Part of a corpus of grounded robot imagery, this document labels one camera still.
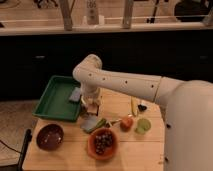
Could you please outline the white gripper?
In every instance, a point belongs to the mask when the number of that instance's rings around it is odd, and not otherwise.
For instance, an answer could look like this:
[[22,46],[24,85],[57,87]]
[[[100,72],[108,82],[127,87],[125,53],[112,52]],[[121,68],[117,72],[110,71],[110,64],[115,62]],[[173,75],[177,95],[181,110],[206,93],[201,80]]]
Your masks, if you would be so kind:
[[89,107],[98,107],[101,104],[100,100],[100,89],[88,90],[85,88],[81,89],[81,101],[83,106],[88,109]]

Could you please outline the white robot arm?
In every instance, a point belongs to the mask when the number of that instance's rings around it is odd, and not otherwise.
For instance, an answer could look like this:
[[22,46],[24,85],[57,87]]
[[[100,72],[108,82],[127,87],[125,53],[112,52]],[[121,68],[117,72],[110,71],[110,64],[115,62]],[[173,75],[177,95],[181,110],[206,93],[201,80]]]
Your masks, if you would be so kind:
[[103,87],[165,110],[163,171],[213,171],[213,83],[107,71],[94,54],[72,75],[86,98],[96,98]]

